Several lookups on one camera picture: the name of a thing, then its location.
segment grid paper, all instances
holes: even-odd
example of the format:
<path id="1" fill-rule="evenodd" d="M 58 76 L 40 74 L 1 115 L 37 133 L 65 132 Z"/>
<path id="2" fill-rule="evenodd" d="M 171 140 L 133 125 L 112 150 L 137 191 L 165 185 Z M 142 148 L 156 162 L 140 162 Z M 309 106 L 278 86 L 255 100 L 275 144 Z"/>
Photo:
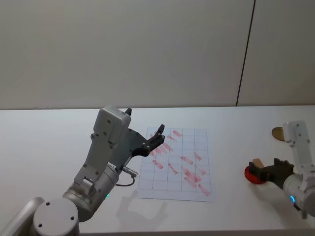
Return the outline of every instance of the grid paper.
<path id="1" fill-rule="evenodd" d="M 147 139 L 157 131 L 148 127 Z M 165 128 L 164 144 L 142 158 L 138 197 L 213 201 L 205 129 Z"/>

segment red object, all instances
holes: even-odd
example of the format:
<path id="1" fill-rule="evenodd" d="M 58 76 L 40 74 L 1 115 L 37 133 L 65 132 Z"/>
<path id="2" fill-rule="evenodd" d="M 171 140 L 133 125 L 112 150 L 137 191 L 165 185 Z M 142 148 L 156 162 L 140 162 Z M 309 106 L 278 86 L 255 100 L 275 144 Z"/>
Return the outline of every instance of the red object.
<path id="1" fill-rule="evenodd" d="M 155 160 L 153 160 L 152 161 L 154 164 L 156 164 L 156 166 L 161 170 L 161 169 L 163 169 L 163 166 L 161 165 L 161 163 L 159 163 L 159 162 L 157 162 L 157 161 L 155 161 Z"/>
<path id="2" fill-rule="evenodd" d="M 190 159 L 188 159 L 187 157 L 185 157 L 185 156 L 181 156 L 181 159 L 183 160 L 183 161 L 186 161 L 188 164 L 193 164 L 193 161 L 192 160 L 190 160 Z"/>
<path id="3" fill-rule="evenodd" d="M 260 181 L 256 176 L 252 175 L 250 173 L 250 167 L 249 166 L 247 166 L 245 168 L 244 175 L 249 182 L 254 183 L 254 184 L 263 184 L 266 182 L 266 181 Z"/>

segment white table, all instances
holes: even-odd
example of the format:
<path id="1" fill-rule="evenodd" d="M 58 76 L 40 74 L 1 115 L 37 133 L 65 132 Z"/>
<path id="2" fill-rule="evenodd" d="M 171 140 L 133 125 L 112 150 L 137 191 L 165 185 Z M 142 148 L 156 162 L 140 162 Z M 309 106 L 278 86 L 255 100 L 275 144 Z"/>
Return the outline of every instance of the white table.
<path id="1" fill-rule="evenodd" d="M 0 111 L 0 228 L 29 199 L 61 197 L 86 159 L 98 110 Z M 83 233 L 305 229 L 273 183 L 250 184 L 244 168 L 253 158 L 292 162 L 290 147 L 272 128 L 305 120 L 315 142 L 315 106 L 133 109 L 130 128 L 206 128 L 210 131 L 216 200 L 213 203 L 128 198 L 137 189 L 115 187 Z M 313 157 L 315 145 L 311 145 Z M 129 167 L 139 171 L 141 157 Z M 120 182 L 129 176 L 121 174 Z"/>

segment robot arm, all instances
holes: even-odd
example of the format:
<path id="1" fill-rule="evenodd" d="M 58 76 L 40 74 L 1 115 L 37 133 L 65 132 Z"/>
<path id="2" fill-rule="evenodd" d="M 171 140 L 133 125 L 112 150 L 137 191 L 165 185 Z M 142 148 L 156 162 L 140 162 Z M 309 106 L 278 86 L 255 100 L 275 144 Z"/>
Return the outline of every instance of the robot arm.
<path id="1" fill-rule="evenodd" d="M 88 157 L 63 195 L 77 206 L 80 222 L 93 216 L 117 184 L 122 171 L 132 178 L 137 176 L 137 172 L 126 167 L 132 157 L 148 156 L 164 142 L 164 125 L 146 140 L 138 132 L 128 129 L 130 116 L 131 109 L 122 112 L 115 107 L 100 109 L 98 113 Z"/>
<path id="2" fill-rule="evenodd" d="M 309 148 L 310 139 L 304 121 L 293 121 L 283 126 L 284 139 L 293 151 L 294 162 L 299 174 L 293 172 L 293 165 L 288 161 L 274 159 L 274 165 L 258 168 L 250 162 L 250 173 L 260 181 L 270 181 L 283 189 L 301 212 L 315 216 L 315 167 Z"/>
<path id="3" fill-rule="evenodd" d="M 129 129 L 131 109 L 116 107 L 99 110 L 91 135 L 92 144 L 85 163 L 63 198 L 44 201 L 34 198 L 1 230 L 2 236 L 78 236 L 79 222 L 89 220 L 119 180 L 123 171 L 133 180 L 137 172 L 126 165 L 132 157 L 148 156 L 163 144 L 162 124 L 146 140 Z"/>

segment red mark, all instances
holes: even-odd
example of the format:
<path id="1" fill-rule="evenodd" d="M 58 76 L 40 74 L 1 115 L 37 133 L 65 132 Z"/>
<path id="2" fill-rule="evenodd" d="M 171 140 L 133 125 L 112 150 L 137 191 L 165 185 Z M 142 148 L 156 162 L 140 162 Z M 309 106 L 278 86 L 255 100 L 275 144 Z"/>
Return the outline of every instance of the red mark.
<path id="1" fill-rule="evenodd" d="M 189 170 L 186 169 L 185 167 L 182 167 L 182 170 L 184 171 L 185 174 L 186 174 L 186 173 L 189 173 Z"/>
<path id="2" fill-rule="evenodd" d="M 198 187 L 201 189 L 201 191 L 208 197 L 210 195 L 210 192 L 205 189 L 204 187 L 202 187 L 201 184 L 198 185 Z"/>
<path id="3" fill-rule="evenodd" d="M 206 171 L 205 171 L 205 170 L 202 170 L 202 169 L 200 169 L 200 168 L 199 168 L 199 167 L 197 167 L 197 166 L 196 166 L 196 169 L 200 171 L 200 173 L 201 173 L 201 175 L 202 175 L 202 176 L 206 173 Z"/>
<path id="4" fill-rule="evenodd" d="M 192 181 L 194 182 L 199 182 L 201 181 L 201 177 L 199 175 L 196 175 L 195 173 L 185 173 L 185 175 L 187 175 L 187 177 L 189 177 Z"/>
<path id="5" fill-rule="evenodd" d="M 159 148 L 164 154 L 167 153 L 167 151 L 165 150 L 165 148 L 164 148 L 163 146 L 159 146 L 158 148 Z"/>
<path id="6" fill-rule="evenodd" d="M 201 161 L 201 156 L 199 156 L 195 151 L 193 152 L 193 153 L 195 153 L 195 158 L 198 160 L 198 161 Z"/>
<path id="7" fill-rule="evenodd" d="M 153 160 L 152 161 L 154 164 L 156 164 L 156 166 L 159 168 L 159 169 L 162 169 L 163 168 L 163 166 L 161 165 L 161 163 L 159 163 L 159 162 L 157 162 L 157 161 L 155 161 L 155 160 Z"/>
<path id="8" fill-rule="evenodd" d="M 195 188 L 197 186 L 197 184 L 195 184 L 190 178 L 185 177 L 184 180 L 187 181 L 187 183 L 190 184 L 191 187 Z"/>
<path id="9" fill-rule="evenodd" d="M 176 142 L 177 142 L 177 140 L 176 140 L 176 139 L 174 139 L 172 136 L 167 135 L 167 137 L 168 137 L 169 139 L 174 140 L 174 141 L 176 141 Z"/>
<path id="10" fill-rule="evenodd" d="M 174 167 L 171 163 L 169 163 L 168 166 L 174 171 L 175 174 L 178 174 L 178 172 L 174 169 Z"/>
<path id="11" fill-rule="evenodd" d="M 181 156 L 181 159 L 183 160 L 183 161 L 186 161 L 188 164 L 193 164 L 193 161 L 192 160 L 190 160 L 190 159 L 188 159 L 187 157 L 185 157 L 185 156 Z"/>
<path id="12" fill-rule="evenodd" d="M 185 175 L 190 178 L 194 182 L 201 181 L 201 177 L 199 175 L 196 175 L 195 173 L 189 172 L 186 168 L 182 167 L 182 170 L 184 171 Z"/>
<path id="13" fill-rule="evenodd" d="M 176 136 L 178 136 L 178 137 L 181 137 L 182 136 L 182 134 L 180 134 L 178 131 L 176 131 L 176 130 L 174 130 L 173 131 L 173 134 L 175 134 Z"/>
<path id="14" fill-rule="evenodd" d="M 171 148 L 170 145 L 168 145 L 168 144 L 166 144 L 166 143 L 164 143 L 163 146 L 164 146 L 167 150 L 169 150 L 169 151 L 172 151 L 172 150 L 173 150 L 173 148 Z"/>
<path id="15" fill-rule="evenodd" d="M 162 154 L 162 151 L 158 147 L 155 149 L 155 151 L 157 152 L 157 154 Z"/>

